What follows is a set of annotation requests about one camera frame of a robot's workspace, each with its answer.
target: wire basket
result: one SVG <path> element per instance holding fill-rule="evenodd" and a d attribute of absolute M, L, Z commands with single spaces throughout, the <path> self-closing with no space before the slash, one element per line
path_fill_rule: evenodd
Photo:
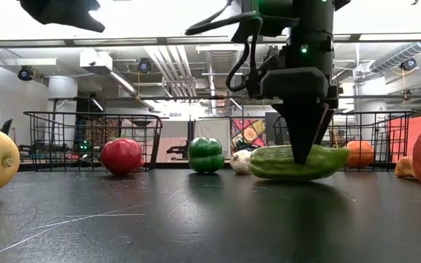
<path fill-rule="evenodd" d="M 118 137 L 138 142 L 144 167 L 156 166 L 162 122 L 155 115 L 25 112 L 30 117 L 29 158 L 36 171 L 103 171 L 105 144 Z"/>
<path fill-rule="evenodd" d="M 373 163 L 364 168 L 344 167 L 343 171 L 390 171 L 396 161 L 407 156 L 409 119 L 412 111 L 336 113 L 321 145 L 342 148 L 351 141 L 366 141 L 373 147 Z M 288 128 L 282 117 L 273 124 L 276 144 L 287 142 Z"/>

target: table surface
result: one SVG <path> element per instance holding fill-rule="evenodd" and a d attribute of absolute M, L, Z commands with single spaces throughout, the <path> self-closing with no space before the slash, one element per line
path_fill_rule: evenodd
<path fill-rule="evenodd" d="M 155 169 L 20 173 L 0 262 L 421 262 L 421 185 L 346 172 L 291 185 Z"/>

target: colorful poster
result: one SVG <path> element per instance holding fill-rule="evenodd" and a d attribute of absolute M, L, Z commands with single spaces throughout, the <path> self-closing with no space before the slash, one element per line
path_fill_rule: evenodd
<path fill-rule="evenodd" d="M 263 119 L 232 119 L 232 152 L 236 142 L 244 139 L 252 145 L 266 146 L 266 125 Z"/>

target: bell pepper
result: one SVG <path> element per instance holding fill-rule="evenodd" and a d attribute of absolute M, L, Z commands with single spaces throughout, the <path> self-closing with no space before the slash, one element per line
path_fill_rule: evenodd
<path fill-rule="evenodd" d="M 188 146 L 189 167 L 195 172 L 216 172 L 224 166 L 222 145 L 213 138 L 195 138 Z"/>
<path fill-rule="evenodd" d="M 313 145 L 306 163 L 296 164 L 292 146 L 270 146 L 252 152 L 250 168 L 259 178 L 303 182 L 329 177 L 346 164 L 349 154 L 347 148 Z"/>

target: cucumber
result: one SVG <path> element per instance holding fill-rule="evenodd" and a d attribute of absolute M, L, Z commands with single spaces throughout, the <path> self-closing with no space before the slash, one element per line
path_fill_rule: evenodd
<path fill-rule="evenodd" d="M 250 168 L 258 178 L 307 182 L 331 176 L 345 165 L 349 154 L 347 148 L 313 145 L 306 163 L 296 164 L 292 146 L 268 146 L 253 151 Z"/>

